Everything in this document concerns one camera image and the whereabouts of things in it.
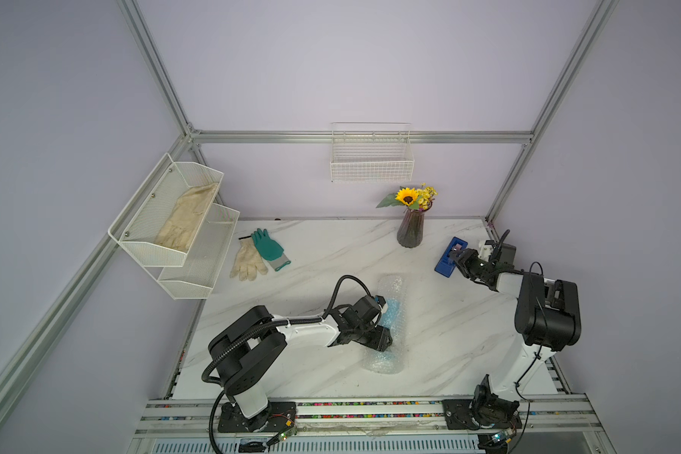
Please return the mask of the blue plastic wine glass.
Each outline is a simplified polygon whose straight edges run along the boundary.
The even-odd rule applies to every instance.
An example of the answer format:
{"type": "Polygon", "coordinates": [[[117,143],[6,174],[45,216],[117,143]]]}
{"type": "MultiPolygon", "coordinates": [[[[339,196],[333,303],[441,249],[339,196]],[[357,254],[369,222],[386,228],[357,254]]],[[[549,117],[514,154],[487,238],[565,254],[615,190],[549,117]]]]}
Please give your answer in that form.
{"type": "Polygon", "coordinates": [[[378,327],[381,328],[380,346],[383,353],[390,353],[393,347],[402,340],[402,312],[401,302],[395,298],[386,299],[386,310],[381,315],[378,327]]]}

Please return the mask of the clear bubble wrap sheet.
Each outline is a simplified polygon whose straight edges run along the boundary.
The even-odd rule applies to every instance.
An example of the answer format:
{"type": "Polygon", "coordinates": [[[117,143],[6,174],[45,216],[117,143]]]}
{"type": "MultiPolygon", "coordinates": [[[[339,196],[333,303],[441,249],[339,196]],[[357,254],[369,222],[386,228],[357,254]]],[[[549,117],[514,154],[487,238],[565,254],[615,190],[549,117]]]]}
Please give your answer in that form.
{"type": "Polygon", "coordinates": [[[379,325],[389,330],[392,342],[383,352],[367,349],[362,367],[377,374],[396,375],[404,369],[408,352],[406,348],[408,283],[402,275],[386,275],[380,279],[378,293],[386,300],[379,325]]]}

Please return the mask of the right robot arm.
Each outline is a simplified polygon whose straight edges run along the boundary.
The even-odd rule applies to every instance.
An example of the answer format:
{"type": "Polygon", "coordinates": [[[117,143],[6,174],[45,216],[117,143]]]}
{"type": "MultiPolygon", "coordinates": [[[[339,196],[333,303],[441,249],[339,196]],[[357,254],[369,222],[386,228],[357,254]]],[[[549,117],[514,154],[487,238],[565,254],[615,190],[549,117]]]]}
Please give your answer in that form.
{"type": "Polygon", "coordinates": [[[578,287],[575,283],[545,276],[540,263],[526,270],[515,265],[516,246],[507,241],[487,240],[477,249],[451,245],[446,261],[462,276],[490,291],[516,300],[516,340],[498,368],[477,385],[465,410],[447,410],[473,428],[511,428],[523,392],[537,370],[582,335],[578,287]]]}

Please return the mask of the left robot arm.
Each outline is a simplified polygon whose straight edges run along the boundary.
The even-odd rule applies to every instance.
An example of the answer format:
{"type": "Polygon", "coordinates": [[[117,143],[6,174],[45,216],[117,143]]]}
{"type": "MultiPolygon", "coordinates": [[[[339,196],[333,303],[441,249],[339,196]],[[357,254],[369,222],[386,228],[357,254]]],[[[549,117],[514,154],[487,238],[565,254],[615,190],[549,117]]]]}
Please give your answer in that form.
{"type": "Polygon", "coordinates": [[[365,295],[321,315],[290,318],[254,306],[208,344],[211,361],[201,380],[221,387],[244,418],[266,414],[270,401],[260,380],[286,348],[359,344],[384,352],[393,344],[390,329],[380,324],[386,306],[384,297],[365,295]]]}

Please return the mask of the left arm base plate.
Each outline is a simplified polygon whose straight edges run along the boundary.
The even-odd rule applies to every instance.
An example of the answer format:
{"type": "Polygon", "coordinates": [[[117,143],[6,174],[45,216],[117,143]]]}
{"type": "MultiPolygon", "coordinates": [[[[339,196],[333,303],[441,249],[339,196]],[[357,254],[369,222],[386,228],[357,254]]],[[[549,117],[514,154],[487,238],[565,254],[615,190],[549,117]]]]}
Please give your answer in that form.
{"type": "Polygon", "coordinates": [[[297,405],[291,401],[270,401],[269,406],[252,418],[246,418],[238,405],[224,403],[216,429],[219,433],[276,433],[289,429],[296,419],[297,405]]]}

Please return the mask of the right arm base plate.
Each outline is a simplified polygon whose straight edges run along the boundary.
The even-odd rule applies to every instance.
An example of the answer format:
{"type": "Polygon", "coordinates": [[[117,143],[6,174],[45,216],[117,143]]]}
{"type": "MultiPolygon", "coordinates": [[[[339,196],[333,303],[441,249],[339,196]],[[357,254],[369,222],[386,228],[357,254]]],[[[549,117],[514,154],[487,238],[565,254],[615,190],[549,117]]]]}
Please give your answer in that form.
{"type": "Polygon", "coordinates": [[[443,414],[448,429],[521,429],[518,401],[505,399],[476,403],[473,399],[446,399],[442,401],[443,414]]]}

